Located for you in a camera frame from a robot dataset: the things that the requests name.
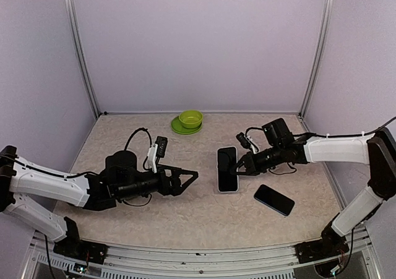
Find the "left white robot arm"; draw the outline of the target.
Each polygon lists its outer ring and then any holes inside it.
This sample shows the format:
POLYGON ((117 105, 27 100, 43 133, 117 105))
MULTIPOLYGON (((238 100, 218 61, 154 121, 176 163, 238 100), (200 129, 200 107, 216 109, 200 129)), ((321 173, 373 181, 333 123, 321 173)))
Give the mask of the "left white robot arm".
POLYGON ((137 157, 121 150, 106 157, 100 173, 67 174, 33 164, 16 154, 16 147, 1 150, 1 211, 20 218, 48 239, 62 244, 73 257, 87 248, 76 223, 59 217, 30 198, 38 195, 91 211, 115 208, 118 203, 157 192, 181 195, 199 176, 196 171, 160 165, 138 171, 137 157))

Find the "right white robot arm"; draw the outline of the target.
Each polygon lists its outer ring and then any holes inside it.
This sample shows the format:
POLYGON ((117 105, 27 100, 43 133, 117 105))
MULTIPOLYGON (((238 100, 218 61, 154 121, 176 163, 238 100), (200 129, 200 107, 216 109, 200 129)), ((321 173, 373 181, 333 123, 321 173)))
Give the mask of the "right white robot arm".
POLYGON ((260 131, 270 147, 258 151, 247 132, 238 134, 238 140, 248 152, 230 168, 232 174, 256 176, 283 163, 325 163, 329 168, 353 168, 350 172, 353 176, 362 171, 366 177, 367 183, 318 240, 316 250, 321 256, 332 255, 341 245, 340 237, 369 219, 395 196, 395 139, 386 124, 359 134, 294 134, 285 120, 278 118, 264 124, 260 131))

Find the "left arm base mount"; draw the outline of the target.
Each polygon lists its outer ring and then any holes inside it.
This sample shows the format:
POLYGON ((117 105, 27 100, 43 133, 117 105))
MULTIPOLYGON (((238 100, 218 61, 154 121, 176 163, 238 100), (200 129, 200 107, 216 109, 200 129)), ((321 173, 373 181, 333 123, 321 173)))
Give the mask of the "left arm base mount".
POLYGON ((53 252, 65 257, 103 265, 108 246, 81 239, 77 223, 68 217, 64 217, 64 221, 66 222, 66 237, 54 243, 53 252))

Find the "black phone light edge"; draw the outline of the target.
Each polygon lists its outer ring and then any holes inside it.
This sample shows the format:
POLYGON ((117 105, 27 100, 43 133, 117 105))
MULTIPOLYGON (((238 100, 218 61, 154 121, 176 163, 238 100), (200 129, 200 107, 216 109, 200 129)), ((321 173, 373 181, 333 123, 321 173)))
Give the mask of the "black phone light edge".
POLYGON ((237 162, 235 146, 217 150, 217 188, 220 193, 234 193, 239 189, 239 177, 231 172, 237 162))

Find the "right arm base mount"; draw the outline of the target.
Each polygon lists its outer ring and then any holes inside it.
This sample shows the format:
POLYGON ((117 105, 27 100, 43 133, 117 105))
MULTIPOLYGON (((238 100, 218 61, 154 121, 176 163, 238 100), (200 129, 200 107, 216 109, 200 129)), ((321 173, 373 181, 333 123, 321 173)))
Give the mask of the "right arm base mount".
POLYGON ((300 264, 327 259, 348 252, 349 246, 344 236, 338 235, 328 224, 321 233, 321 238, 295 245, 300 264))

